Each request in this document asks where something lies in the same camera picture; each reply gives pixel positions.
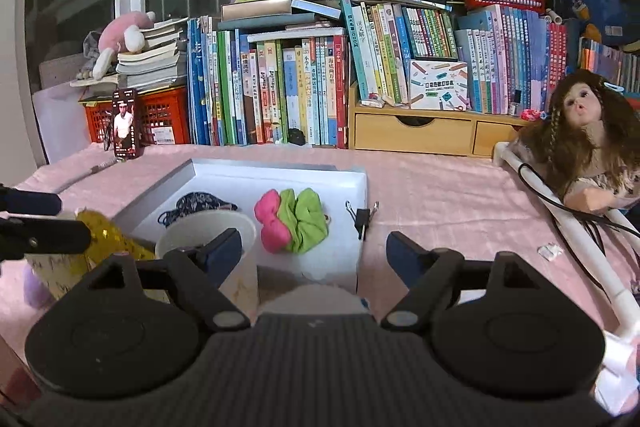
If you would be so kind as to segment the red crate left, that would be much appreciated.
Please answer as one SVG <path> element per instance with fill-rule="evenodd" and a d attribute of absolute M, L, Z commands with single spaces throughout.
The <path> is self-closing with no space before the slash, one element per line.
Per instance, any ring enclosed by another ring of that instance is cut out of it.
<path fill-rule="evenodd" d="M 102 143 L 108 135 L 112 101 L 82 101 L 90 139 Z M 186 87 L 160 90 L 139 96 L 141 143 L 155 145 L 189 144 L 188 97 Z"/>

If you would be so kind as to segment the white shallow box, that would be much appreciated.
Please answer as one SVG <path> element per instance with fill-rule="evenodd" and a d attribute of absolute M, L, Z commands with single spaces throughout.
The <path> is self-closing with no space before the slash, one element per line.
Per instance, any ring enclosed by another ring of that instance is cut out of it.
<path fill-rule="evenodd" d="M 257 241 L 250 246 L 264 289 L 290 285 L 326 284 L 355 294 L 363 240 L 352 213 L 369 207 L 368 177 L 360 170 L 340 170 L 329 165 L 261 164 L 257 161 L 193 158 L 162 176 L 114 217 L 126 235 L 157 245 L 167 229 L 158 217 L 176 208 L 178 199 L 192 192 L 212 194 L 238 206 L 255 229 L 256 202 L 270 190 L 311 188 L 329 218 L 329 236 L 302 255 L 270 254 Z"/>

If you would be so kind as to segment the dark floral scrunchie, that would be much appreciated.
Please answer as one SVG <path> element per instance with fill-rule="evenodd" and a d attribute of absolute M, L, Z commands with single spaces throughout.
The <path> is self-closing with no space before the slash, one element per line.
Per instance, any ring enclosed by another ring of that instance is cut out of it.
<path fill-rule="evenodd" d="M 168 228 L 179 219 L 208 210 L 238 210 L 233 202 L 226 202 L 213 194 L 206 192 L 191 192 L 181 196 L 171 210 L 162 212 L 157 217 L 157 222 Z"/>

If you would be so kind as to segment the purple plush toy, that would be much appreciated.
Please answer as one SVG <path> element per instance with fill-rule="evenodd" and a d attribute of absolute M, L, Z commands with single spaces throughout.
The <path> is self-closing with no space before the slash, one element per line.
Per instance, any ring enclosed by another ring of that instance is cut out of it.
<path fill-rule="evenodd" d="M 26 305 L 36 310 L 50 306 L 54 298 L 49 288 L 38 279 L 30 265 L 24 266 L 23 275 L 23 293 Z"/>

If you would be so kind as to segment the gold dotted scrunchie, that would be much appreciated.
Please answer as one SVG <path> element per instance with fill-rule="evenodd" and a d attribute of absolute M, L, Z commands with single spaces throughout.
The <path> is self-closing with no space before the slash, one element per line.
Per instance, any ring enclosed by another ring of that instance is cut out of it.
<path fill-rule="evenodd" d="M 134 260 L 153 260 L 155 254 L 127 237 L 114 222 L 91 209 L 78 210 L 76 219 L 91 233 L 91 242 L 84 253 L 70 260 L 70 273 L 84 275 L 114 254 L 128 254 Z"/>

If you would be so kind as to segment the brown haired doll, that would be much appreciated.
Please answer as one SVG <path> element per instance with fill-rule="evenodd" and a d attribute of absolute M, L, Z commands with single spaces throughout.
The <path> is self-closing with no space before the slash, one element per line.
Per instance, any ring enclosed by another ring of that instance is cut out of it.
<path fill-rule="evenodd" d="M 594 72 L 562 79 L 548 117 L 523 127 L 510 150 L 570 209 L 602 213 L 639 202 L 639 117 Z"/>

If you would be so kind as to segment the row of books center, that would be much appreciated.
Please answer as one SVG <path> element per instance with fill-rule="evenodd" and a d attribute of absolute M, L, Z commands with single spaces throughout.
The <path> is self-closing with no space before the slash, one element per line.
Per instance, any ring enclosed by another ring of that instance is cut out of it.
<path fill-rule="evenodd" d="M 198 145 L 344 148 L 349 49 L 334 1 L 274 0 L 186 22 L 186 103 Z"/>

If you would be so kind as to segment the pink tablecloth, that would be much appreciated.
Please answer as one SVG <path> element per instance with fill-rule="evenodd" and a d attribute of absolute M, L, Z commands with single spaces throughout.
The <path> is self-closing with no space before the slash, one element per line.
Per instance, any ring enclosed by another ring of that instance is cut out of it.
<path fill-rule="evenodd" d="M 98 146 L 91 145 L 57 164 L 23 171 L 13 184 L 52 192 L 78 176 L 79 182 L 62 194 L 65 207 L 89 207 L 112 217 L 190 158 L 364 170 L 370 202 L 379 202 L 380 208 L 363 246 L 358 293 L 368 300 L 376 317 L 384 317 L 407 292 L 385 257 L 387 234 L 401 231 L 426 249 L 449 247 L 468 259 L 490 259 L 498 251 L 514 251 L 604 329 L 615 332 L 618 327 L 608 299 L 570 255 L 552 262 L 538 255 L 538 247 L 556 239 L 544 206 L 516 174 L 492 165 L 488 159 L 286 145 L 176 145 L 149 147 L 137 160 L 88 173 L 106 156 Z"/>

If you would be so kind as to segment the stack of books left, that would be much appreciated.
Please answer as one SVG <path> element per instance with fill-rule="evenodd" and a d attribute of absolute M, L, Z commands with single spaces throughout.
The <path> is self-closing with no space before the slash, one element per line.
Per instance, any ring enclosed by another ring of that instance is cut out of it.
<path fill-rule="evenodd" d="M 188 36 L 186 18 L 174 18 L 142 31 L 145 48 L 139 53 L 119 53 L 119 86 L 140 93 L 182 86 L 186 82 Z"/>

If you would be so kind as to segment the pink plush toy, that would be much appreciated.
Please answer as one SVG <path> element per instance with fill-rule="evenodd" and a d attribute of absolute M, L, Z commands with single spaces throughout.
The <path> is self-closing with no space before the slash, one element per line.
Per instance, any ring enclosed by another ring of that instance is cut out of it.
<path fill-rule="evenodd" d="M 154 12 L 134 11 L 112 20 L 100 35 L 98 43 L 100 54 L 93 66 L 92 78 L 101 80 L 117 54 L 141 52 L 146 43 L 142 31 L 152 29 L 154 23 Z"/>

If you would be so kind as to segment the white paper cup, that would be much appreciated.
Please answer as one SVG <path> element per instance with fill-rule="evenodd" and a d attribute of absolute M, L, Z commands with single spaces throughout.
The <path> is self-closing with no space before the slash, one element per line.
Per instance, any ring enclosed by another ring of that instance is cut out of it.
<path fill-rule="evenodd" d="M 157 257 L 185 251 L 214 286 L 251 320 L 257 313 L 257 232 L 244 213 L 206 210 L 169 225 L 155 246 Z"/>

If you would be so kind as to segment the pink and green scrunchie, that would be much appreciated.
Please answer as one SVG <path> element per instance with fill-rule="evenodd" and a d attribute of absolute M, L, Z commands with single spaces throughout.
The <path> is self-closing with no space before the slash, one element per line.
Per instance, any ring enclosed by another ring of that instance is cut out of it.
<path fill-rule="evenodd" d="M 271 254 L 306 254 L 329 236 L 329 218 L 311 188 L 269 190 L 256 202 L 254 216 L 262 246 Z"/>

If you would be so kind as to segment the row of books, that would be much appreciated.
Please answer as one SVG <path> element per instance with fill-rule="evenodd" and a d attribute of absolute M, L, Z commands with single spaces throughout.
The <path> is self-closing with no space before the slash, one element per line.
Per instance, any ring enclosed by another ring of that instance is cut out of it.
<path fill-rule="evenodd" d="M 418 2 L 340 0 L 363 105 L 410 107 L 412 61 L 468 64 L 476 113 L 542 119 L 558 83 L 578 68 L 639 96 L 639 55 L 582 36 L 574 18 L 488 5 L 455 17 Z"/>
<path fill-rule="evenodd" d="M 186 103 L 198 145 L 344 148 L 349 49 L 334 1 L 274 0 L 186 22 Z"/>

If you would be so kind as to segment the white foam sheet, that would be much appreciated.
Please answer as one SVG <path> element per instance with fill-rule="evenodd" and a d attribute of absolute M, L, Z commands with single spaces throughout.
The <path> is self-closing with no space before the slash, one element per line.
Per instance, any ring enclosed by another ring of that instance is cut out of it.
<path fill-rule="evenodd" d="M 366 304 L 344 288 L 304 285 L 262 305 L 260 314 L 346 315 L 370 314 Z"/>

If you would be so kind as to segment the wooden drawer organizer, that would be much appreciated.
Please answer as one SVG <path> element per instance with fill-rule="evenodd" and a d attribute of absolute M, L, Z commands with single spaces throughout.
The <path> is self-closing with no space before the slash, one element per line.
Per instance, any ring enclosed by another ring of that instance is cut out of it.
<path fill-rule="evenodd" d="M 520 118 L 450 110 L 369 107 L 349 88 L 348 146 L 352 150 L 489 157 L 499 142 L 514 139 Z"/>

